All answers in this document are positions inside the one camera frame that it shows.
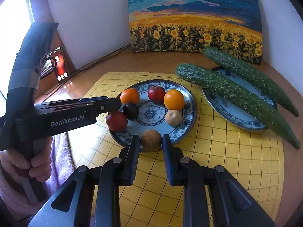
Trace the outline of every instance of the painting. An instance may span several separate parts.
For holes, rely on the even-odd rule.
[[[134,52],[200,52],[205,46],[261,64],[258,0],[128,0]]]

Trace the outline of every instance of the plate rim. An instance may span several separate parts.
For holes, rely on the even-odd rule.
[[[216,71],[216,70],[221,70],[221,69],[225,69],[224,67],[222,67],[222,66],[216,66],[216,67],[213,67],[211,70],[212,71]],[[224,117],[222,114],[220,114],[220,112],[219,111],[217,111],[217,108],[214,108],[214,106],[210,103],[210,101],[208,100],[208,98],[206,98],[206,95],[205,95],[205,90],[206,91],[209,91],[208,89],[206,89],[206,88],[201,88],[202,89],[202,93],[203,93],[203,95],[204,95],[204,97],[205,97],[205,99],[207,100],[207,102],[210,104],[210,106],[222,117],[222,118],[224,118],[226,121],[228,121],[228,122],[230,122],[231,124],[233,124],[233,125],[235,125],[235,126],[237,126],[237,127],[239,127],[239,128],[241,128],[241,129],[244,129],[244,130],[247,130],[247,131],[263,131],[263,130],[266,130],[266,129],[268,129],[268,127],[265,127],[265,128],[256,128],[256,129],[248,129],[248,128],[246,128],[246,127],[244,127],[244,126],[239,126],[239,125],[237,125],[237,124],[235,124],[235,123],[233,123],[232,121],[230,121],[230,120],[228,120],[226,117]],[[277,103],[272,99],[272,98],[270,98],[272,101],[273,101],[273,104],[274,104],[274,108],[275,109],[278,109],[277,108]]]
[[[134,84],[134,85],[132,85],[132,86],[126,88],[126,89],[133,89],[133,88],[138,87],[138,86],[140,86],[140,85],[142,85],[142,84],[153,83],[153,82],[155,82],[155,81],[162,82],[162,83],[168,83],[168,84],[169,84],[169,83],[173,83],[176,87],[178,87],[178,88],[180,88],[180,89],[183,89],[184,91],[187,91],[187,92],[188,92],[188,97],[189,97],[190,101],[193,103],[193,119],[192,119],[192,122],[191,122],[191,124],[189,125],[188,129],[186,130],[186,132],[184,132],[177,140],[175,140],[175,142],[172,143],[172,145],[174,145],[174,144],[179,143],[181,140],[183,140],[184,137],[186,137],[186,136],[189,134],[189,132],[193,129],[193,127],[194,127],[194,125],[195,125],[195,123],[196,123],[196,120],[197,120],[197,116],[198,116],[197,102],[196,102],[196,100],[195,100],[193,94],[192,94],[185,86],[183,86],[183,85],[181,85],[181,84],[179,84],[179,83],[177,83],[177,82],[174,82],[174,81],[171,81],[171,80],[166,80],[166,79],[150,79],[150,80],[145,80],[145,81],[136,83],[136,84]],[[113,138],[119,145],[123,146],[124,148],[128,148],[128,145],[127,145],[126,143],[124,143],[124,142],[119,143],[119,142],[121,142],[121,141],[118,141],[118,140],[116,139],[116,137],[115,137],[115,135],[114,135],[115,132],[111,131],[110,129],[109,129],[109,132],[110,132],[112,138]],[[144,148],[141,148],[141,147],[140,147],[140,150],[139,150],[139,151],[140,151],[140,152],[150,152],[150,151],[147,151],[147,150],[145,150]]]

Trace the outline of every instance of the human hand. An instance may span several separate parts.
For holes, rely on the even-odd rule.
[[[51,176],[51,143],[53,138],[48,137],[46,139],[45,148],[40,154],[31,159],[31,162],[27,161],[25,157],[15,149],[8,149],[0,151],[0,161],[3,169],[12,177],[14,181],[19,183],[19,176],[16,172],[16,168],[29,169],[29,175],[32,178],[37,178],[38,182],[45,182]]]

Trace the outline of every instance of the yellow grid board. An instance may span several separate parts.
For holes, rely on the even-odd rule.
[[[249,132],[234,126],[213,110],[199,86],[173,74],[110,72],[103,75],[84,97],[117,97],[127,87],[150,79],[180,83],[196,99],[195,126],[177,145],[184,156],[203,166],[223,165],[275,220],[282,195],[284,160],[282,140],[271,130]],[[106,115],[99,115],[96,124],[69,132],[77,166],[101,166],[119,155],[122,147],[111,137]],[[162,151],[140,153],[134,185],[120,187],[120,214],[122,227],[182,226],[183,187],[169,185]],[[209,216],[213,226],[211,212]]]

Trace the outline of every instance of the sunflower field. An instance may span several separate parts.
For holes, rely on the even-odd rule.
[[[193,24],[131,21],[131,47],[134,52],[200,52],[205,46],[261,64],[262,34],[243,26],[215,21]]]

